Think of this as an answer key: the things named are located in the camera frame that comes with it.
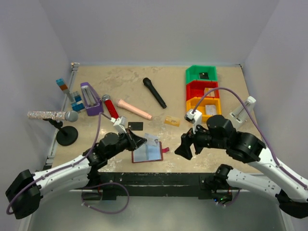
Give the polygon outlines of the silver VIP card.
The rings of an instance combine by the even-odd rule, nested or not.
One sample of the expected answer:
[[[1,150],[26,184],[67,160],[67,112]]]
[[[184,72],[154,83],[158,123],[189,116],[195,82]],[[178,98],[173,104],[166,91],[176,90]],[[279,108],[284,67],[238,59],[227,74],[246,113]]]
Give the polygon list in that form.
[[[159,138],[157,136],[149,134],[149,133],[145,133],[144,137],[147,140],[146,145],[158,146]]]

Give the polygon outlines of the red leather card holder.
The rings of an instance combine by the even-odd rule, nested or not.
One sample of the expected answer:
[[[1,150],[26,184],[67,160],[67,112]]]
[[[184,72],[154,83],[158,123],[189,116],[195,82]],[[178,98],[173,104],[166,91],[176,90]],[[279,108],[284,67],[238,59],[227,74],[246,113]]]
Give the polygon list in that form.
[[[132,163],[163,161],[163,154],[168,152],[169,148],[162,148],[161,142],[157,146],[144,144],[132,152],[131,161]]]

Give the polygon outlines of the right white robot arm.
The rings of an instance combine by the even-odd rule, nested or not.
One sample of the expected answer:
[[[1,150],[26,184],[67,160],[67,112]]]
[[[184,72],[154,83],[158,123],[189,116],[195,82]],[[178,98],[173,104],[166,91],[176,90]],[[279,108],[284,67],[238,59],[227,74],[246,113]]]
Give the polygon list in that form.
[[[268,147],[256,136],[237,131],[232,122],[222,115],[214,115],[202,127],[202,114],[188,112],[185,119],[193,124],[182,134],[181,144],[175,154],[192,159],[190,146],[199,154],[204,148],[223,149],[234,160],[259,170],[267,179],[245,174],[229,165],[222,164],[213,176],[205,179],[205,187],[213,192],[220,189],[238,188],[258,193],[273,200],[286,214],[294,218],[308,216],[308,190],[296,179],[299,175],[288,176],[283,167],[274,162]]]

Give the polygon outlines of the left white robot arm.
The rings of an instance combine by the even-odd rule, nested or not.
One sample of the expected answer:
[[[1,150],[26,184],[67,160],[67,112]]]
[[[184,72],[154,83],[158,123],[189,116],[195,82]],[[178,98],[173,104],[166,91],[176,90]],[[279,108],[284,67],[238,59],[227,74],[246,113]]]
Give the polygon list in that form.
[[[98,170],[107,165],[109,159],[125,150],[132,152],[146,142],[146,138],[130,129],[120,134],[109,132],[69,162],[35,173],[28,169],[20,172],[5,192],[9,201],[6,213],[23,219],[34,213],[41,200],[49,196],[78,188],[96,188],[100,183]]]

